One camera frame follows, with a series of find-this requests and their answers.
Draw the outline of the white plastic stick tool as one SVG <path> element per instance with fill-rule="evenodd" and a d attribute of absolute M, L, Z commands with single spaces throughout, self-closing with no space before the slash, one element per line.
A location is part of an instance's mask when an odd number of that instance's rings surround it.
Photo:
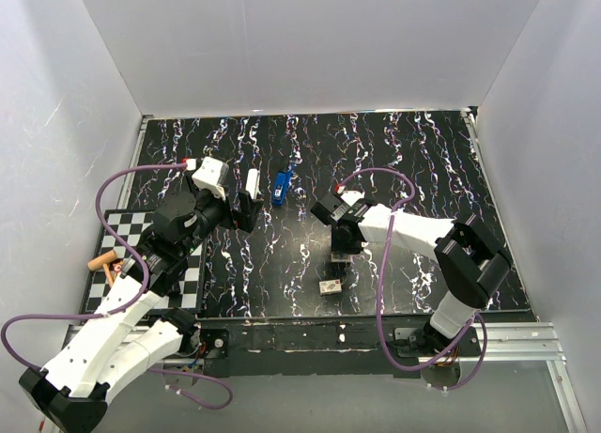
<path fill-rule="evenodd" d="M 251 168 L 247 174 L 245 190 L 253 201 L 256 201 L 259 195 L 259 181 L 259 170 L 256 168 Z"/>

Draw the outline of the white staple box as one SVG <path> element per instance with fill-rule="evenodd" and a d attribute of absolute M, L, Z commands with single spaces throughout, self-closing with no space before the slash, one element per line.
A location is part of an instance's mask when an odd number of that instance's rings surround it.
<path fill-rule="evenodd" d="M 339 294 L 343 290 L 342 283 L 339 279 L 326 280 L 319 282 L 319 293 L 322 296 Z"/>

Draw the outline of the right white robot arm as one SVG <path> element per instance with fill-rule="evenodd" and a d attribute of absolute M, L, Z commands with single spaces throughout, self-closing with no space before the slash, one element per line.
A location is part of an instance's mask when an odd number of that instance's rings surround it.
<path fill-rule="evenodd" d="M 311 213 L 331 228 L 335 254 L 357 255 L 365 243 L 389 244 L 438 262 L 447 292 L 427 323 L 408 339 L 419 351 L 446 355 L 469 319 L 485 309 L 513 266 L 511 255 L 474 214 L 434 219 L 394 212 L 361 193 L 329 193 Z"/>

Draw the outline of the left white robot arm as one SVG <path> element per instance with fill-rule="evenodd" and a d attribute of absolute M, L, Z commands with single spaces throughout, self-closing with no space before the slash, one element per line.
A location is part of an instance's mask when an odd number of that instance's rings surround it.
<path fill-rule="evenodd" d="M 262 201 L 249 183 L 239 209 L 209 189 L 164 197 L 112 288 L 82 329 L 40 369 L 19 383 L 32 402 L 62 431 L 90 432 L 109 405 L 155 363 L 176 354 L 194 355 L 200 345 L 195 316 L 172 308 L 141 336 L 122 342 L 167 295 L 188 269 L 190 255 L 218 226 L 251 232 Z"/>

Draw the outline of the blue black stapler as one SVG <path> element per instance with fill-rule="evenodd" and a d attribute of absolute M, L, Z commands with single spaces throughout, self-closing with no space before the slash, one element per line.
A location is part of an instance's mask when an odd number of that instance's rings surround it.
<path fill-rule="evenodd" d="M 277 174 L 271 193 L 271 204 L 273 206 L 282 206 L 282 204 L 285 202 L 287 190 L 291 180 L 291 174 L 291 171 L 279 172 Z"/>

